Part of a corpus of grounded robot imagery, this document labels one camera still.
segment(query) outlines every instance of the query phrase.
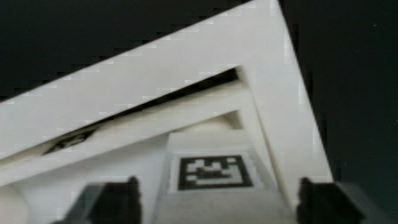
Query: white triangular structure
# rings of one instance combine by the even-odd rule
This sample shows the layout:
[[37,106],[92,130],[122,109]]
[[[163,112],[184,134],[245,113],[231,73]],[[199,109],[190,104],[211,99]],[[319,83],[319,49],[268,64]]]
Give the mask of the white triangular structure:
[[[35,200],[35,193],[42,194],[28,184],[37,184],[35,178],[51,179],[42,176],[46,174],[37,174],[56,173],[55,169],[78,161],[83,167],[85,159],[92,163],[94,156],[104,152],[126,148],[202,120],[245,111],[241,102],[247,100],[239,102],[238,99],[247,96],[254,108],[248,113],[257,117],[254,120],[243,118],[248,123],[255,121],[247,127],[257,125],[257,128],[248,128],[257,130],[248,135],[259,135],[255,139],[263,139],[257,148],[264,149],[264,167],[291,209],[298,202],[300,178],[305,176],[314,182],[332,181],[277,5],[277,0],[250,1],[0,104],[0,184],[19,188],[26,201]],[[104,125],[85,144],[65,152],[39,156],[44,148],[37,148],[51,145],[65,133],[87,126],[87,122],[94,123],[232,68],[239,73],[236,84],[131,115]],[[245,89],[245,93],[234,91],[232,85]],[[78,183],[74,190],[81,190],[81,182],[72,183]]]

